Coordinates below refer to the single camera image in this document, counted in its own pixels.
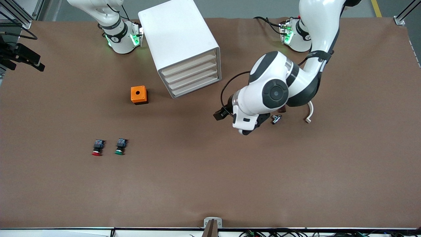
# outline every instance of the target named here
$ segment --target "metal fitting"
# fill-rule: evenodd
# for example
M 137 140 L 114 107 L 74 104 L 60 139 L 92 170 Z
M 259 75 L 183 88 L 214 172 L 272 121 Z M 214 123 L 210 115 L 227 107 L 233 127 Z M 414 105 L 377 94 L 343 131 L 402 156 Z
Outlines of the metal fitting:
M 278 115 L 273 115 L 272 116 L 272 124 L 275 125 L 279 120 L 281 120 L 282 115 L 278 114 Z

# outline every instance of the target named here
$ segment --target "black strap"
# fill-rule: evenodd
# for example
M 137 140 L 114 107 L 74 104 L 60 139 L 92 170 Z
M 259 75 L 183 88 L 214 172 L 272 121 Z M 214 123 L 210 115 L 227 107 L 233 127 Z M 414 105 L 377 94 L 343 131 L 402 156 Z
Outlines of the black strap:
M 297 24 L 295 25 L 295 28 L 297 29 L 298 34 L 301 35 L 301 37 L 303 37 L 304 41 L 310 41 L 311 40 L 310 37 L 307 37 L 309 35 L 309 33 L 307 31 L 304 31 L 300 27 L 300 21 L 301 21 L 301 19 L 297 21 Z
M 120 33 L 118 33 L 118 34 L 116 34 L 116 35 L 109 35 L 109 34 L 105 34 L 107 37 L 108 37 L 108 39 L 109 40 L 111 40 L 112 42 L 114 42 L 114 43 L 120 43 L 121 42 L 121 39 L 124 37 L 124 36 L 126 36 L 126 34 L 127 34 L 127 30 L 128 30 L 128 26 L 127 26 L 127 24 L 125 23 L 124 24 L 124 28 L 123 28 L 123 30 L 120 32 Z
M 114 23 L 114 25 L 111 25 L 111 26 L 103 26 L 103 25 L 100 25 L 98 23 L 98 28 L 99 28 L 99 26 L 101 26 L 101 28 L 104 29 L 104 30 L 112 30 L 112 29 L 117 28 L 118 25 L 120 25 L 120 22 L 121 22 L 121 16 L 118 17 L 118 20 L 117 20 L 116 23 Z
M 326 53 L 326 52 L 321 51 L 321 50 L 316 50 L 316 51 L 313 51 L 313 52 L 310 52 L 309 54 L 307 54 L 306 59 L 308 59 L 308 58 L 319 58 L 320 62 L 322 60 L 329 61 L 329 59 L 332 57 L 334 52 L 335 51 L 332 50 L 332 52 L 329 54 L 329 53 Z

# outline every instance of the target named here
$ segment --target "orange box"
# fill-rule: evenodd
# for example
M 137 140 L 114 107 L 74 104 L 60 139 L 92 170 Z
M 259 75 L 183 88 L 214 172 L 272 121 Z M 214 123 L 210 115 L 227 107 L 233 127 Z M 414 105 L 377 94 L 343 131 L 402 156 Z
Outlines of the orange box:
M 149 103 L 148 90 L 145 86 L 134 86 L 130 91 L 131 101 L 135 105 L 144 105 Z

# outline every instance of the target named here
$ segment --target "yellow floor line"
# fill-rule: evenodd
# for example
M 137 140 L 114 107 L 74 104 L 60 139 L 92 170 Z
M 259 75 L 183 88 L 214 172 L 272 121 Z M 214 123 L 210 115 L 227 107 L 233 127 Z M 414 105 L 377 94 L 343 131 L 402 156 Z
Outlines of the yellow floor line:
M 373 5 L 374 13 L 376 17 L 381 17 L 380 8 L 378 8 L 377 0 L 371 0 L 371 4 Z

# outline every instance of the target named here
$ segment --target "gray floor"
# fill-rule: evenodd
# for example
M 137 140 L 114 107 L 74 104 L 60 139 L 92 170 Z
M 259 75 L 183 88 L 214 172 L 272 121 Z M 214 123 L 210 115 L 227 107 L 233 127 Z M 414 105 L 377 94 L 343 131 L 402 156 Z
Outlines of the gray floor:
M 383 17 L 399 15 L 412 0 L 377 0 Z M 421 57 L 421 4 L 418 5 L 406 18 L 405 26 L 408 28 L 409 38 L 418 59 Z
M 125 0 L 124 7 L 131 19 L 137 19 L 141 10 L 164 3 L 168 0 Z M 195 0 L 203 17 L 253 18 L 264 16 L 277 18 L 297 16 L 299 0 Z M 362 2 L 344 12 L 344 17 L 374 17 L 370 0 Z M 93 21 L 87 13 L 74 8 L 66 0 L 62 0 L 56 14 L 56 21 Z

